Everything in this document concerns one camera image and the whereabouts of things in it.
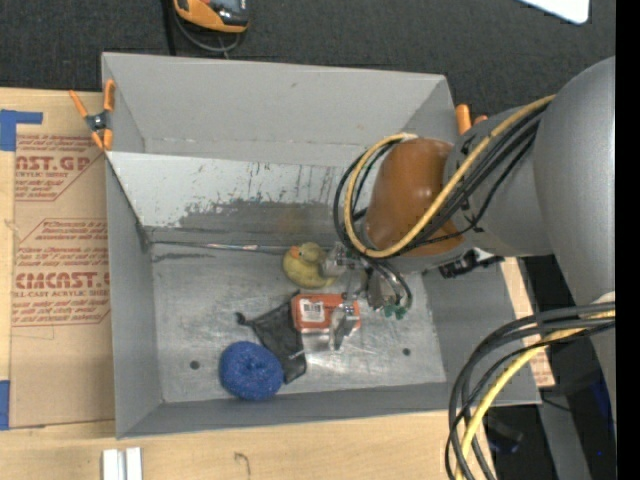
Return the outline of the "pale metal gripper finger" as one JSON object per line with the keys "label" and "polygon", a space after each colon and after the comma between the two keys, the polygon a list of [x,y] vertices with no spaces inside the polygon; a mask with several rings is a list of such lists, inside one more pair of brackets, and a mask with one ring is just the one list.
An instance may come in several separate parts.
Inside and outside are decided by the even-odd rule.
{"label": "pale metal gripper finger", "polygon": [[329,327],[329,347],[338,351],[344,339],[361,324],[361,319],[354,305],[339,305],[331,314]]}
{"label": "pale metal gripper finger", "polygon": [[323,260],[325,277],[340,277],[359,262],[359,255],[344,245],[334,245]]}

